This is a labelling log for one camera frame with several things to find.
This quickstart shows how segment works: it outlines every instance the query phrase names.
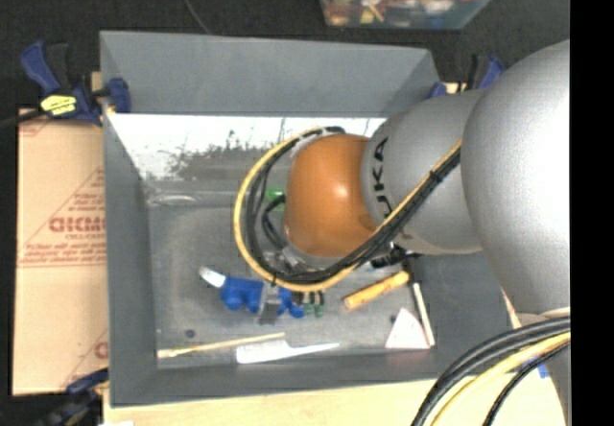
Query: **blue clip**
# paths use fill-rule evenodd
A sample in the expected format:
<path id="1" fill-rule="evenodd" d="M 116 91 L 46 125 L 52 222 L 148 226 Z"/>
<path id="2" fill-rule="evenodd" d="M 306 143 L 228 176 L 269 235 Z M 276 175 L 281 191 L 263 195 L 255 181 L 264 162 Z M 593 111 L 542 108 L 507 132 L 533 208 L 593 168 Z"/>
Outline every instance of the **blue clip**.
<path id="1" fill-rule="evenodd" d="M 281 300 L 281 306 L 277 311 L 277 315 L 281 315 L 286 310 L 288 310 L 288 313 L 295 319 L 301 319 L 305 316 L 305 311 L 303 310 L 303 307 L 295 305 L 295 303 L 292 301 L 292 292 L 290 290 L 288 290 L 287 288 L 279 287 L 277 290 L 277 295 Z"/>
<path id="2" fill-rule="evenodd" d="M 230 310 L 239 310 L 247 306 L 252 314 L 256 314 L 260 310 L 263 287 L 264 283 L 261 281 L 227 276 L 220 288 L 220 299 Z"/>
<path id="3" fill-rule="evenodd" d="M 103 90 L 90 93 L 82 83 L 72 85 L 68 81 L 65 62 L 60 62 L 60 58 L 65 59 L 66 47 L 57 45 L 53 49 L 56 52 L 52 53 L 54 59 L 51 63 L 41 40 L 26 48 L 20 57 L 26 75 L 42 88 L 43 98 L 40 105 L 49 117 L 75 119 L 101 126 L 102 109 L 94 95 L 106 93 L 112 97 L 117 112 L 130 112 L 130 94 L 123 80 L 110 80 Z M 62 51 L 61 56 L 58 55 L 58 50 Z M 54 73 L 54 67 L 60 76 Z"/>

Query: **green object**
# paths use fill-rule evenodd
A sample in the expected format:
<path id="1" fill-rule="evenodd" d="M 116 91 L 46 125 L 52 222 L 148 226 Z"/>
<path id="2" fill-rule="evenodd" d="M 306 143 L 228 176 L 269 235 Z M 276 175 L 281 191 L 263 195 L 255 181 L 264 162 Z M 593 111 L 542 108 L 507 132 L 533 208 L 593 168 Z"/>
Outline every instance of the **green object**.
<path id="1" fill-rule="evenodd" d="M 267 187 L 267 190 L 265 191 L 265 198 L 268 202 L 273 202 L 280 196 L 283 196 L 283 194 L 284 191 L 282 191 L 279 187 Z M 276 206 L 275 209 L 281 210 L 283 208 L 284 203 L 281 202 L 279 205 Z"/>

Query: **blue clamp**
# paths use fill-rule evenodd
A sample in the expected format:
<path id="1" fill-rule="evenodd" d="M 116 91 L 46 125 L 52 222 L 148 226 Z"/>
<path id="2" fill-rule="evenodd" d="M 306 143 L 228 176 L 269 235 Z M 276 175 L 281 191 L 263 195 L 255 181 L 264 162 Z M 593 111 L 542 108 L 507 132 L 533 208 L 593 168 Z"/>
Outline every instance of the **blue clamp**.
<path id="1" fill-rule="evenodd" d="M 74 119 L 102 125 L 98 97 L 110 96 L 117 112 L 130 112 L 130 93 L 122 79 L 113 79 L 105 88 L 89 91 L 83 83 L 72 84 L 66 72 L 64 44 L 45 49 L 40 40 L 29 46 L 20 57 L 26 75 L 42 88 L 40 108 L 52 119 Z"/>
<path id="2" fill-rule="evenodd" d="M 262 292 L 265 283 L 253 279 L 243 279 L 240 277 L 223 276 L 207 270 L 207 274 L 214 274 L 214 279 L 208 280 L 209 283 L 220 288 L 220 300 L 229 310 L 240 310 L 246 307 L 252 314 L 260 314 L 262 307 Z M 295 319 L 300 319 L 305 315 L 302 307 L 296 305 L 292 299 L 292 292 L 286 288 L 276 287 L 272 290 L 272 295 L 276 296 L 278 304 L 277 315 L 280 316 L 286 311 Z"/>
<path id="3" fill-rule="evenodd" d="M 281 306 L 279 307 L 277 315 L 281 315 L 286 310 L 288 310 L 288 313 L 295 319 L 301 319 L 305 316 L 305 311 L 303 310 L 303 307 L 300 305 L 296 305 L 292 301 L 292 292 L 289 289 L 279 287 L 277 290 L 277 294 L 279 296 L 279 299 L 281 300 Z"/>
<path id="4" fill-rule="evenodd" d="M 260 311 L 263 288 L 264 283 L 261 281 L 227 276 L 220 288 L 220 299 L 230 310 L 239 310 L 246 306 L 252 314 L 257 314 Z"/>

